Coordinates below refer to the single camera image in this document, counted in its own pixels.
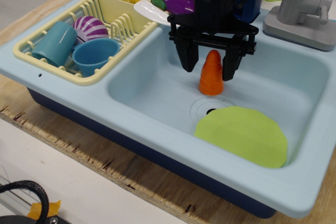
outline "toy faucet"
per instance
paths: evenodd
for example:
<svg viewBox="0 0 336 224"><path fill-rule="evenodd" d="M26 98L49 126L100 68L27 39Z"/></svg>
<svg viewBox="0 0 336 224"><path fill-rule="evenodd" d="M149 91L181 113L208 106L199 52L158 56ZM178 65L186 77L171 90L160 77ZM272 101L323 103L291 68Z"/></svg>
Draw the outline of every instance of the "toy faucet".
<svg viewBox="0 0 336 224"><path fill-rule="evenodd" d="M331 3L332 0L282 0L265 18L264 32L320 50L333 50L336 23L328 22Z"/></svg>

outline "lime green plate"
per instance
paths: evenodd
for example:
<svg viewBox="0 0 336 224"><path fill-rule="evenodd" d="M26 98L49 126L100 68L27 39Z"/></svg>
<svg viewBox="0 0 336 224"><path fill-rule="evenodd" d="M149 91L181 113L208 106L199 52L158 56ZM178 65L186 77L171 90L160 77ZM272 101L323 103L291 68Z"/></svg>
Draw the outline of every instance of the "lime green plate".
<svg viewBox="0 0 336 224"><path fill-rule="evenodd" d="M195 136L264 167L279 168L287 159L280 127L257 110L216 109L199 121Z"/></svg>

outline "striped ball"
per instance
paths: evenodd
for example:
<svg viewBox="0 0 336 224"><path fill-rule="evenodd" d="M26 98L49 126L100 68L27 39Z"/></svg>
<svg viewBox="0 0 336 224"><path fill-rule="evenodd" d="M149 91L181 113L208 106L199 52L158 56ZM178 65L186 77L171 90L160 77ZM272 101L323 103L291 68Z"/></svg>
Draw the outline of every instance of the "striped ball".
<svg viewBox="0 0 336 224"><path fill-rule="evenodd" d="M109 33L106 26L99 19L92 16L82 16L78 18L72 25L76 30L77 44L84 43L88 40L96 38L108 38Z"/></svg>

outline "wooden table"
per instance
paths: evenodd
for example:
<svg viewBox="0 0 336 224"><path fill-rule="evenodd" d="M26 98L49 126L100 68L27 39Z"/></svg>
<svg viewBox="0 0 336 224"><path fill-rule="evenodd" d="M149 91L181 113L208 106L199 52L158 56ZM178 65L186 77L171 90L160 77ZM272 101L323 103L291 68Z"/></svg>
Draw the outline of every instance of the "wooden table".
<svg viewBox="0 0 336 224"><path fill-rule="evenodd" d="M0 45L68 1L49 0L1 30ZM43 108L32 100L24 86L4 76L0 76L0 118L187 223L336 223L336 152L309 216L292 219L276 213L264 220Z"/></svg>

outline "yellow dish rack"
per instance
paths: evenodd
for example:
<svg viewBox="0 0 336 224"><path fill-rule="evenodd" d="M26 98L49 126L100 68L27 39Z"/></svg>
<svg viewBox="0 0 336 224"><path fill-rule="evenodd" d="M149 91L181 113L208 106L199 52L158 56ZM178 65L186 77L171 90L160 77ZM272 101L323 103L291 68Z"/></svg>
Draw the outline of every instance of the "yellow dish rack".
<svg viewBox="0 0 336 224"><path fill-rule="evenodd" d="M87 15L100 19L105 24L109 37L116 40L120 45L120 51L115 56L110 57L101 69L96 69L95 74L82 77L71 59L71 54L65 65L58 68L50 65L45 58L39 60L32 56L31 51L55 22L62 21L72 25L79 17ZM156 22L152 22L137 13L133 4L128 3L128 0L81 0L19 41L14 46L13 53L15 57L74 84L91 85L105 76L157 26Z"/></svg>

